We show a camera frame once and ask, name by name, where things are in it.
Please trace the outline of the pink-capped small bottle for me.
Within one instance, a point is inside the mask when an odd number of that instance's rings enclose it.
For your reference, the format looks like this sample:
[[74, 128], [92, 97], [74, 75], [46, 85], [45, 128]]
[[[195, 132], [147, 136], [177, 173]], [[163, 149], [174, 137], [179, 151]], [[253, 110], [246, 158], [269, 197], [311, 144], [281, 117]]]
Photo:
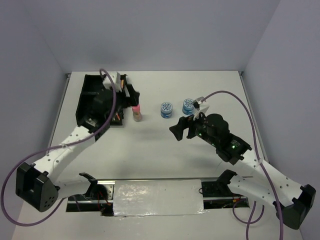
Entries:
[[139, 122], [142, 120], [142, 114], [141, 114], [141, 107], [138, 104], [137, 106], [133, 106], [132, 108], [132, 115], [133, 115], [133, 119], [136, 122]]

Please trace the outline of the blue jar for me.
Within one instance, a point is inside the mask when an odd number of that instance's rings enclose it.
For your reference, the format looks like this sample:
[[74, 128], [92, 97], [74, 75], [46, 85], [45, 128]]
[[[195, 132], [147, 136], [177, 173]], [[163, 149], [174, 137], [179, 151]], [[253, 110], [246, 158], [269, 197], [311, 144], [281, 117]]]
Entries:
[[185, 115], [192, 115], [194, 113], [194, 100], [191, 98], [186, 98], [182, 104], [182, 112]]
[[160, 115], [164, 119], [171, 118], [173, 113], [173, 105], [170, 102], [163, 102], [160, 106]]

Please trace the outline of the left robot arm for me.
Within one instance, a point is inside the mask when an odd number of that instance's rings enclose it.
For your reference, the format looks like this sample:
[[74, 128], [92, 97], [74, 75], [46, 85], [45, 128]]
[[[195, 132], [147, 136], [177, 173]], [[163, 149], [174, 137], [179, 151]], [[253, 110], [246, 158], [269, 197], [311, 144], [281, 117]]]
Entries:
[[88, 173], [85, 180], [59, 182], [64, 169], [85, 149], [95, 144], [110, 128], [113, 120], [123, 119], [123, 110], [136, 107], [140, 94], [127, 83], [125, 75], [119, 83], [99, 80], [83, 84], [76, 109], [76, 127], [56, 148], [32, 164], [21, 163], [16, 170], [15, 193], [39, 212], [49, 210], [59, 200], [81, 194], [91, 200], [97, 196], [98, 181]]

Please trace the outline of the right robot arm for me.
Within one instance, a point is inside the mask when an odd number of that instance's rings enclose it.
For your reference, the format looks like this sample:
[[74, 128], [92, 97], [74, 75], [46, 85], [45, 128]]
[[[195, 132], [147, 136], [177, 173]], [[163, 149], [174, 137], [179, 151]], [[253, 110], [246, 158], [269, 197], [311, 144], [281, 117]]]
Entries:
[[267, 161], [260, 159], [251, 146], [232, 134], [229, 124], [219, 114], [181, 117], [169, 130], [180, 141], [184, 130], [187, 139], [199, 137], [213, 146], [222, 161], [231, 164], [218, 178], [218, 192], [247, 196], [275, 209], [283, 223], [294, 230], [300, 228], [313, 206], [316, 190], [285, 176]]

